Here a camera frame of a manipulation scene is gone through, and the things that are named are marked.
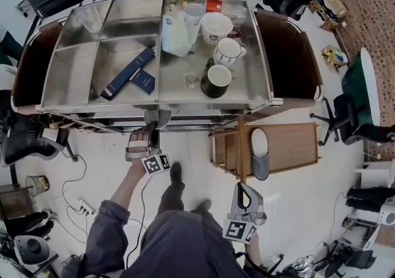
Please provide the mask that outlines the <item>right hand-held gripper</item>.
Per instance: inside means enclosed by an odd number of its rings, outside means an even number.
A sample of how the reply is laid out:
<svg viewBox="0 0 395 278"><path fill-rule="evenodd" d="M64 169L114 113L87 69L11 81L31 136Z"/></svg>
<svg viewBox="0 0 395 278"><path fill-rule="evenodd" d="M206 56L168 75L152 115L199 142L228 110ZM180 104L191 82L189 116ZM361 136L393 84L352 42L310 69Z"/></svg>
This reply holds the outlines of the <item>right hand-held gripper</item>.
<svg viewBox="0 0 395 278"><path fill-rule="evenodd" d="M234 242L251 243L258 228L256 224L257 210L263 206L263 196L250 186L247 186L247 194L251 199L251 205L246 208L244 204L244 187L242 182L235 185L231 210L223 226L223 238Z"/></svg>

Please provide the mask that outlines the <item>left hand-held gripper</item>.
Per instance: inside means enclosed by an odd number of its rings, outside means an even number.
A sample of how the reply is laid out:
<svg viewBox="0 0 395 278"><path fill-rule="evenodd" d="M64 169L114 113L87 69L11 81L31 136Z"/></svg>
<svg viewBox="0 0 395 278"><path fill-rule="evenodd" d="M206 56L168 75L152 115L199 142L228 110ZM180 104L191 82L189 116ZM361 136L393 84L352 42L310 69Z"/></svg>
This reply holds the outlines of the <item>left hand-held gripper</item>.
<svg viewBox="0 0 395 278"><path fill-rule="evenodd" d="M159 129L167 126L171 120L170 110L159 110L157 120L157 110L145 110L145 126L134 130L132 133L146 133L148 135L149 155L136 159L142 163L148 175L157 175L170 169L170 161L167 154L162 153L159 141Z"/></svg>

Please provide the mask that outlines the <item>person's left hand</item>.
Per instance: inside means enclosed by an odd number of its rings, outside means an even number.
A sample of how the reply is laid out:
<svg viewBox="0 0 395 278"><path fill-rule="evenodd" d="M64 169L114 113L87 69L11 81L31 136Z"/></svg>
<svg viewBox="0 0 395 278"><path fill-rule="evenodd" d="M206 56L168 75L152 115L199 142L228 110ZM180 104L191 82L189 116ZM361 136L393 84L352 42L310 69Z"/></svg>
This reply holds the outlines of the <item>person's left hand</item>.
<svg viewBox="0 0 395 278"><path fill-rule="evenodd" d="M126 161L141 159L148 155L148 135L146 133L131 133L125 149Z"/></svg>

